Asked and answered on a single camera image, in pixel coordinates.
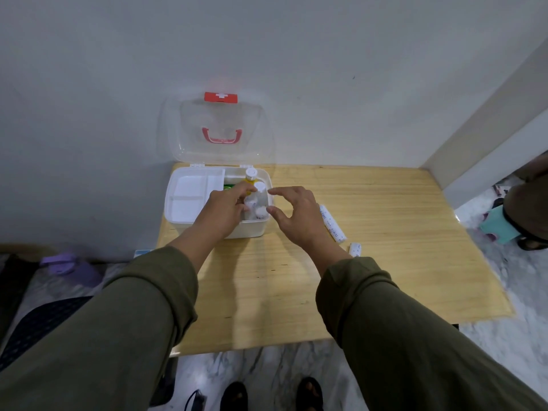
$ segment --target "cable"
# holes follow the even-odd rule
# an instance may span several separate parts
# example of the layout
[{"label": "cable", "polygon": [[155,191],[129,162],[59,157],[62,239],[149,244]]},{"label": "cable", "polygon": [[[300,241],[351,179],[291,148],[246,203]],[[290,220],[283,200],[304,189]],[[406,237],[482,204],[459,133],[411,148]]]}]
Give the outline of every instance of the cable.
[{"label": "cable", "polygon": [[190,402],[190,400],[192,399],[192,397],[194,395],[196,395],[197,393],[199,393],[200,390],[195,390],[192,394],[190,394],[190,396],[188,397],[188,400],[186,400],[186,404],[185,404],[185,411],[186,411],[186,408],[188,407],[188,403]]}]

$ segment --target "right hand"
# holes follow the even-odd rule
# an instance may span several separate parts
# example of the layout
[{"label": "right hand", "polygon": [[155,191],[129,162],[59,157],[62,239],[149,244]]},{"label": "right hand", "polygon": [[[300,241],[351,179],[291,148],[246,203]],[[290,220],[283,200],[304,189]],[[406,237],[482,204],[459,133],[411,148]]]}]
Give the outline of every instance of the right hand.
[{"label": "right hand", "polygon": [[307,252],[320,243],[336,245],[323,223],[319,205],[310,190],[303,186],[275,187],[269,193],[282,196],[293,206],[291,217],[287,217],[278,207],[266,208],[291,242]]}]

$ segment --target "transparent lid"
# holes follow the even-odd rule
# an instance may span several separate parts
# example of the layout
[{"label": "transparent lid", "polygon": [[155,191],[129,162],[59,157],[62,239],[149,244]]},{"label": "transparent lid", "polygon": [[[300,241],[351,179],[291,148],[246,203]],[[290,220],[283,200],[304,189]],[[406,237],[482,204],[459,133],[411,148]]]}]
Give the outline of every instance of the transparent lid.
[{"label": "transparent lid", "polygon": [[236,95],[207,92],[200,98],[168,98],[158,121],[158,139],[181,162],[274,162],[273,135],[263,107]]}]

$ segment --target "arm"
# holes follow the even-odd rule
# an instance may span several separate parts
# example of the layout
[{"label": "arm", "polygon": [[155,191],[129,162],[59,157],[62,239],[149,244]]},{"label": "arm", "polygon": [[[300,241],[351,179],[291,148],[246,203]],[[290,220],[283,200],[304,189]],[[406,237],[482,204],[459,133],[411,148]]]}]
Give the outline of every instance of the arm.
[{"label": "arm", "polygon": [[0,409],[146,410],[171,347],[197,318],[196,273],[253,189],[212,192],[193,227],[136,258],[0,373]]},{"label": "arm", "polygon": [[318,205],[303,188],[275,188],[293,205],[268,211],[312,258],[316,304],[342,347],[371,411],[535,409],[548,404],[450,324],[407,296],[372,258],[352,259],[325,239]]}]

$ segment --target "teal object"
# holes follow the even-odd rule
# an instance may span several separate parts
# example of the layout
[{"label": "teal object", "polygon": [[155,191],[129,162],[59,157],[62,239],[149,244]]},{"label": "teal object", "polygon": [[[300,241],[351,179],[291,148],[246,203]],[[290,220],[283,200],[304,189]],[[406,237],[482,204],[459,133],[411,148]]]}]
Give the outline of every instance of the teal object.
[{"label": "teal object", "polygon": [[521,235],[504,218],[503,206],[497,206],[487,213],[487,218],[480,224],[479,228],[484,234],[489,235],[499,244],[505,244],[517,236]]}]

